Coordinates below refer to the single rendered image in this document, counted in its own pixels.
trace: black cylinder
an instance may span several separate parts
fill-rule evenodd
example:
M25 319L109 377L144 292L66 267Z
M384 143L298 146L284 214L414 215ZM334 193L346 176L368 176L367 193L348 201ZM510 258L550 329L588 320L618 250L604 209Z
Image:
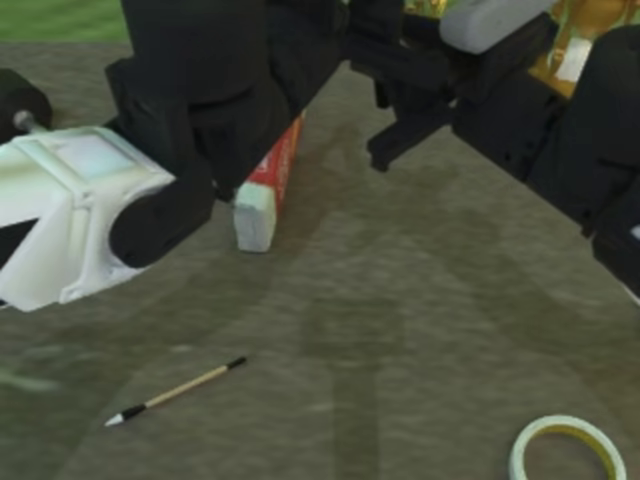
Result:
M229 100L268 75L264 0L121 0L133 75L189 103Z

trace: white robot part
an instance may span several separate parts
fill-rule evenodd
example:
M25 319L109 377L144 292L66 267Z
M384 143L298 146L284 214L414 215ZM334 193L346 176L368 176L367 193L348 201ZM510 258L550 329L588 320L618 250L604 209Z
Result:
M109 129L31 131L0 146L0 237L4 227L35 222L0 265L0 299L24 312L142 273L111 253L111 225L131 202L175 180Z
M440 21L450 46L478 55L550 9L556 0L460 0Z

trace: yellow tape core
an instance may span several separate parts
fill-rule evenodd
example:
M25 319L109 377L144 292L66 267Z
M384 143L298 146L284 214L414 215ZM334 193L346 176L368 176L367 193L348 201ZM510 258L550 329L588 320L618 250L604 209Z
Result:
M581 440L584 444L591 448L591 450L593 450L598 455L598 457L600 457L600 460L602 460L605 470L607 471L607 478L609 480L616 480L616 469L613 463L613 458L611 458L611 455L609 455L609 452L607 452L605 446L602 445L596 438L589 435L587 432L580 430L579 428L569 427L566 425L553 425L543 428L532 438L538 438L548 433L560 433L562 435L569 435L571 437L577 438L578 440Z

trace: white tape roll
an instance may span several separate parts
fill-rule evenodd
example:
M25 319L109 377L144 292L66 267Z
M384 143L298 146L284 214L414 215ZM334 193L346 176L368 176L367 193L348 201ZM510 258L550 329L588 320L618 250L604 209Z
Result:
M531 440L547 433L560 433L582 440L602 459L607 470L608 480L627 480L624 461L613 442L590 423L565 415L540 418L529 424L520 433L511 449L510 480L527 480L527 472L524 468L527 445Z

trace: red and white box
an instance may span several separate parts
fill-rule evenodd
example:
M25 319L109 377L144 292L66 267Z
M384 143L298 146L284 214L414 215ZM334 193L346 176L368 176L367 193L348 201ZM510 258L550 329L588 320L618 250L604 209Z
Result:
M244 252L264 253L271 248L303 122L304 113L238 189L233 221L238 248Z

